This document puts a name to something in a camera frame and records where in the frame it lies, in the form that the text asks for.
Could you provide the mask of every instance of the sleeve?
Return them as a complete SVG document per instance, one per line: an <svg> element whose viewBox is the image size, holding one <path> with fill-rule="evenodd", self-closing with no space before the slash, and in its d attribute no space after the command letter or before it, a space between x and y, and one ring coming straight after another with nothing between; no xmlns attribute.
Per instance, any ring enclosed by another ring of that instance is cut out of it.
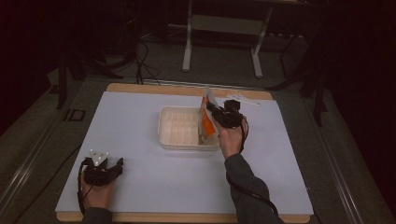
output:
<svg viewBox="0 0 396 224"><path fill-rule="evenodd" d="M224 162L228 177L239 187L260 194L269 200L267 185L256 177L241 154L234 154ZM238 223L281 224L284 223L271 207L262 201L231 187L231 197L236 208Z"/></svg>
<svg viewBox="0 0 396 224"><path fill-rule="evenodd" d="M112 212L105 208L91 207L85 211L82 224L110 224L112 221Z"/></svg>

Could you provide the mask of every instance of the person's left hand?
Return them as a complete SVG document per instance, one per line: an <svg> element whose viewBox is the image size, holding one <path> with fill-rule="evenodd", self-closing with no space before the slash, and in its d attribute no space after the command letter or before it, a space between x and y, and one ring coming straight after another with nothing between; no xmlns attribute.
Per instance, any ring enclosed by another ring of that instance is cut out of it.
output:
<svg viewBox="0 0 396 224"><path fill-rule="evenodd" d="M108 185L102 187L92 186L85 182L84 172L82 172L81 188L82 197L85 197L83 200L85 209L90 207L109 209L113 198L113 189L116 184L116 180L117 178L111 181Z"/></svg>

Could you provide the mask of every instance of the hand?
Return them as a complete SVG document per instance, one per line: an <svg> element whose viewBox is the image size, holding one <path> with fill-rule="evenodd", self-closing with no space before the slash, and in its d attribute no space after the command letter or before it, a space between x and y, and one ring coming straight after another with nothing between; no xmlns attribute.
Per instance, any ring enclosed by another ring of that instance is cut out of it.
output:
<svg viewBox="0 0 396 224"><path fill-rule="evenodd" d="M219 144L224 159L229 158L233 154L239 153L242 146L242 129L240 127L226 129L217 121L213 121L219 130ZM248 133L246 117L242 119L242 125L245 131L244 137L246 137L246 134Z"/></svg>
<svg viewBox="0 0 396 224"><path fill-rule="evenodd" d="M111 181L108 185L97 187L89 185L84 180L84 172L81 176L82 197L85 209L90 207L99 207L109 209L111 200L113 198L113 189L116 184L116 179Z"/></svg>

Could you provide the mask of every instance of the wooden table edge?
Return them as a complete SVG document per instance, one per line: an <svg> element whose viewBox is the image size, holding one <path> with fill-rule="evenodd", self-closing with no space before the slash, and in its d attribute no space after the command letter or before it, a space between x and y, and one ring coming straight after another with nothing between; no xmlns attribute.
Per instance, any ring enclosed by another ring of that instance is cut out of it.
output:
<svg viewBox="0 0 396 224"><path fill-rule="evenodd" d="M80 212L57 212L64 222L79 222ZM280 215L285 223L307 223L309 215ZM113 222L236 223L235 214L114 213Z"/></svg>
<svg viewBox="0 0 396 224"><path fill-rule="evenodd" d="M273 100L271 93L268 91L245 91L220 88L211 89L216 97L226 97L227 94L240 93L248 99ZM111 83L107 86L106 91L190 96L203 96L205 94L205 88L203 87L136 85L125 83Z"/></svg>

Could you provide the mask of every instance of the plastic container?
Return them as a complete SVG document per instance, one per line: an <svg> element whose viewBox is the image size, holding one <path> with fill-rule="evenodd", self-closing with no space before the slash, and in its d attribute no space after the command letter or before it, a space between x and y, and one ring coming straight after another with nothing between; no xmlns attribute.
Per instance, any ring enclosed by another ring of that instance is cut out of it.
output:
<svg viewBox="0 0 396 224"><path fill-rule="evenodd" d="M219 139L214 133L199 144L198 136L199 108L166 106L161 110L158 135L163 148L189 150L217 150Z"/></svg>

